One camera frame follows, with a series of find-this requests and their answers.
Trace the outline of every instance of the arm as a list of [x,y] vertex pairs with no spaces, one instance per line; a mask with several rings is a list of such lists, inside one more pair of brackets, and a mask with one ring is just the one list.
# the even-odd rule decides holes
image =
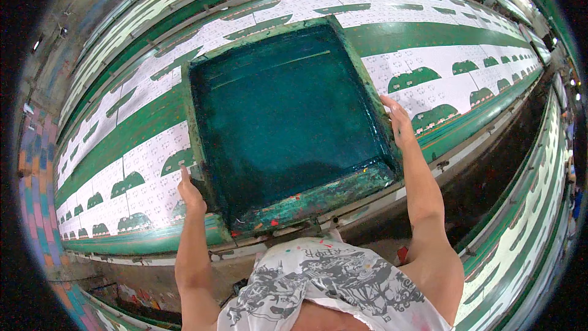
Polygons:
[[400,270],[412,280],[445,320],[453,325],[463,293],[463,265],[445,233],[445,206],[416,140],[408,113],[381,96],[391,109],[394,141],[402,152],[412,240],[407,265]]
[[216,330],[220,308],[212,298],[212,266],[206,246],[206,203],[190,181],[185,166],[178,190],[186,203],[186,219],[176,255],[176,284],[182,303],[182,330]]

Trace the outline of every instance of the white t-shirt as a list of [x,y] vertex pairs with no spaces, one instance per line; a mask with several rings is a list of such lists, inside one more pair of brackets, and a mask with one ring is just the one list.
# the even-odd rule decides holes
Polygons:
[[288,331],[302,300],[352,314],[371,330],[452,327],[398,268],[374,251],[300,238],[257,259],[249,283],[220,312],[218,331]]

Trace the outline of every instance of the hand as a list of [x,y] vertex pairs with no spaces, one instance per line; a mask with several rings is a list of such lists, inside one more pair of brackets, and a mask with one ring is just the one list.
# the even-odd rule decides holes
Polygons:
[[196,188],[190,181],[190,174],[184,165],[180,165],[182,171],[182,180],[178,184],[178,191],[180,196],[186,203],[186,213],[188,211],[197,211],[203,215],[206,213],[206,202],[202,199],[202,195],[198,188]]
[[419,147],[418,142],[416,142],[415,132],[412,129],[412,123],[410,122],[406,110],[395,100],[392,100],[387,96],[380,95],[380,100],[382,101],[382,104],[389,107],[391,110],[391,112],[388,113],[388,117],[392,121],[394,141],[398,148],[404,152],[406,149]]

